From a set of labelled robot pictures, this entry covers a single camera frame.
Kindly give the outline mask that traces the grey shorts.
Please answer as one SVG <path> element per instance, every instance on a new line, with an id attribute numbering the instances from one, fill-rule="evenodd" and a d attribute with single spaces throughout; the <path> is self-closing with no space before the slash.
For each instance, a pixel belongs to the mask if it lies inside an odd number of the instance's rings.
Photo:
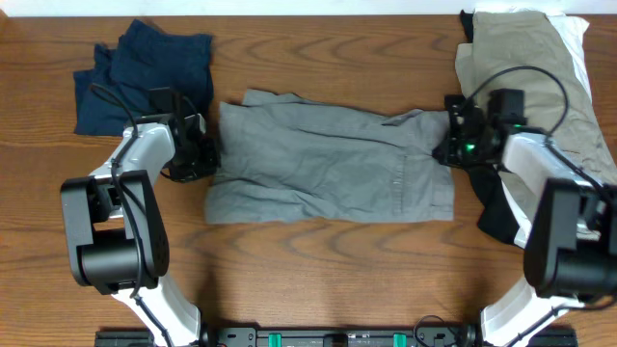
<path id="1" fill-rule="evenodd" d="M 445 112 L 386 117 L 258 90 L 219 112 L 221 167 L 204 206 L 211 225 L 454 217 L 451 171 L 432 156 Z"/>

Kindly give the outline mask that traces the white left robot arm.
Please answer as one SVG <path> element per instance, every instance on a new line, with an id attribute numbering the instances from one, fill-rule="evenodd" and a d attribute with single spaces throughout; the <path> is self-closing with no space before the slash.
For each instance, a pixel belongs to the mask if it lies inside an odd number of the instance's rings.
<path id="1" fill-rule="evenodd" d="M 206 346 L 201 311 L 169 272 L 170 246 L 153 186 L 164 169 L 195 160 L 201 115 L 168 117 L 124 129 L 118 147 L 90 174 L 66 180 L 61 202 L 70 271 L 129 307 L 148 327 L 151 346 Z"/>

